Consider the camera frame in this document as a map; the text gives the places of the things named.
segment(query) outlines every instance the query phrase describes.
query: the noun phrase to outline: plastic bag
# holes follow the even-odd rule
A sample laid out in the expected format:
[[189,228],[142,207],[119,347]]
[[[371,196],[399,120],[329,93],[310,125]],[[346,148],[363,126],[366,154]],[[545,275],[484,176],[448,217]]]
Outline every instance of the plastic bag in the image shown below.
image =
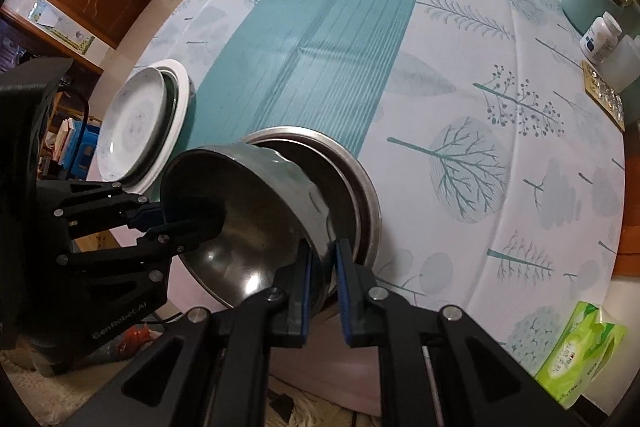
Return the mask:
[[607,363],[626,327],[607,320],[605,312],[580,301],[542,368],[538,383],[563,407],[571,407]]

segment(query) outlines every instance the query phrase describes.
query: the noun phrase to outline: white bottle cap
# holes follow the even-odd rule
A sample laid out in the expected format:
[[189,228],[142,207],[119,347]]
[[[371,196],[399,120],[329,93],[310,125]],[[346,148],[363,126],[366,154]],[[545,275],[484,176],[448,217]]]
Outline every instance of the white bottle cap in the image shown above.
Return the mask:
[[622,33],[622,28],[620,28],[618,21],[615,20],[613,18],[613,15],[611,15],[609,12],[604,12],[602,15],[602,19],[604,20],[604,23],[607,25],[607,28],[609,28],[609,31],[613,33],[614,37],[617,37]]

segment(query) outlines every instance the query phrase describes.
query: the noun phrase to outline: round table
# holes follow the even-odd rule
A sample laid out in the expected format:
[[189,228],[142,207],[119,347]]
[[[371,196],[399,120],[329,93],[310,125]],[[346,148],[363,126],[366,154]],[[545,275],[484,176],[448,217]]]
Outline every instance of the round table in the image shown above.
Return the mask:
[[[343,143],[380,198],[380,284],[463,307],[535,374],[575,303],[604,299],[624,193],[622,134],[584,92],[559,1],[184,0],[134,72],[186,67],[196,103],[179,148],[274,124]],[[221,309],[178,259],[169,298]],[[271,362],[379,413],[375,349],[349,350],[336,318]]]

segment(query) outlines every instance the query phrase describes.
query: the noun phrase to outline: stainless steel bowl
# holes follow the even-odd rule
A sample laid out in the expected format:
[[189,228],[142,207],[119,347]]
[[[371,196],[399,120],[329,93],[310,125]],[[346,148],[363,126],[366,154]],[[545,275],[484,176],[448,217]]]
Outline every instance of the stainless steel bowl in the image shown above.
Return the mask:
[[[242,141],[275,149],[297,163],[320,188],[332,214],[336,232],[345,233],[353,223],[359,222],[360,240],[354,239],[352,243],[356,252],[354,261],[367,267],[373,266],[382,233],[380,203],[365,169],[347,149],[321,132],[296,126],[262,129],[248,134]],[[341,189],[337,185],[330,187],[330,180],[336,180],[332,169],[337,169],[341,174],[340,179],[347,182],[349,195],[345,192],[338,195]],[[350,203],[351,194],[354,200]],[[348,214],[351,211],[358,216],[350,221]]]
[[329,207],[335,235],[349,240],[355,261],[358,257],[358,250],[362,247],[360,244],[362,224],[358,201],[350,183],[340,169],[324,154],[305,143],[281,138],[247,140],[246,142],[277,151],[300,167],[311,182],[316,184],[322,194],[322,199]]
[[[335,233],[318,188],[295,163],[268,148],[244,143],[206,146],[180,154],[162,178],[168,221],[198,217],[203,201],[224,209],[222,231],[181,259],[200,284],[226,306],[271,285],[275,271],[293,262],[306,239],[318,253],[312,313],[319,312],[331,280],[329,246]],[[190,216],[184,216],[186,207]]]

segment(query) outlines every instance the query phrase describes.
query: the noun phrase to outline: white ceramic plate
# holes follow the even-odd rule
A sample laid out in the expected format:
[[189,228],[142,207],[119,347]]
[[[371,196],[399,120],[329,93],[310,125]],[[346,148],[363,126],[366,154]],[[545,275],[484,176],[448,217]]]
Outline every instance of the white ceramic plate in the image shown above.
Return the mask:
[[178,141],[184,118],[187,116],[187,108],[189,107],[191,97],[189,75],[180,62],[168,58],[167,60],[155,62],[149,67],[156,68],[156,70],[162,71],[162,73],[170,74],[174,78],[177,85],[178,101],[175,105],[174,119],[171,123],[171,128],[169,129],[169,133],[167,133],[166,140],[161,146],[158,158],[156,158],[156,161],[151,165],[145,175],[142,176],[140,181],[132,185],[124,184],[122,186],[127,192],[134,194],[143,194],[149,190],[154,181],[156,181],[156,178],[160,175],[160,172],[162,172],[162,169],[164,169],[164,166],[169,160],[169,156],[171,156],[174,150],[175,143]]
[[116,93],[102,122],[95,149],[102,179],[123,179],[139,165],[158,134],[166,106],[162,74],[145,68]]

